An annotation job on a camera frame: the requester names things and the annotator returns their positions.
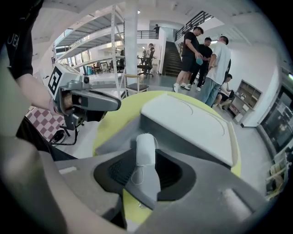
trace gray floor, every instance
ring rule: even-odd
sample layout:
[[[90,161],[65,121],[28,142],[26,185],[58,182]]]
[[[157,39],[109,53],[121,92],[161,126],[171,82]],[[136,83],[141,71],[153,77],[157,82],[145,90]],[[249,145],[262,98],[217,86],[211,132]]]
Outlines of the gray floor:
[[[149,90],[165,90],[172,91],[176,77],[159,76],[144,79],[144,84],[150,86]],[[190,91],[183,88],[179,89],[179,93],[197,98],[199,92],[196,90],[196,84],[192,85]],[[241,153],[241,178],[253,186],[261,194],[266,194],[265,179],[268,177],[268,171],[271,166],[271,159],[264,142],[255,128],[242,128],[234,123],[232,115],[226,111],[215,108],[225,120],[231,121],[234,126],[240,153]]]

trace black office chair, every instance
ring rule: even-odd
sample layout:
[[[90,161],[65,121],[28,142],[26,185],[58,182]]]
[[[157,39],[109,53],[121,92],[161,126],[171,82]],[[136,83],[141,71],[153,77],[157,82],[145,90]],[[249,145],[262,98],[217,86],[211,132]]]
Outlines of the black office chair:
[[[148,70],[152,69],[152,57],[154,55],[154,52],[155,52],[155,48],[152,47],[150,57],[149,58],[141,58],[141,65],[138,65],[137,67],[141,68],[142,72],[140,72],[138,75],[141,75],[141,74],[145,75],[146,74],[146,75],[154,76],[152,73],[147,72]]]

